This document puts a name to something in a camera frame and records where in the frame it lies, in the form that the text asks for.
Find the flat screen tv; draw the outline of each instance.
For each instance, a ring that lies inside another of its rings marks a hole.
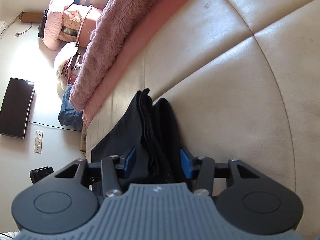
[[[35,84],[10,78],[0,111],[0,134],[24,139]]]

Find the wall outlet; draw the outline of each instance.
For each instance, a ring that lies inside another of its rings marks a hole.
[[[41,146],[35,145],[35,153],[41,153]]]
[[[36,137],[36,143],[35,143],[35,145],[41,146],[41,145],[42,145],[42,139]]]
[[[36,132],[36,138],[42,139],[42,136],[43,136],[43,132],[42,131],[37,131]]]

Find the pink bedding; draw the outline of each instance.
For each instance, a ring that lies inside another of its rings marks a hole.
[[[109,0],[91,34],[69,101],[83,110],[120,52],[124,38],[156,0]]]
[[[97,114],[107,96],[113,91],[124,71],[162,25],[188,0],[159,0],[143,17],[124,41],[122,50],[106,72],[102,82],[95,88],[94,93],[87,101],[83,120],[89,125]]]

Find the sofa cushion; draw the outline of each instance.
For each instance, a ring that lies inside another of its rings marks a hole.
[[[166,97],[194,155],[238,157],[296,191],[320,234],[320,0],[190,0],[131,63],[88,127],[87,152],[137,90]]]

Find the round black pad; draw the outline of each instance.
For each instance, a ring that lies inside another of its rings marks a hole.
[[[280,205],[280,199],[268,192],[251,192],[243,198],[244,206],[252,212],[268,214],[276,211]]]
[[[257,235],[295,229],[303,213],[299,197],[268,177],[237,179],[216,198],[216,207],[229,223]]]
[[[92,191],[67,178],[44,178],[21,192],[12,203],[20,229],[61,234],[88,222],[98,211]]]

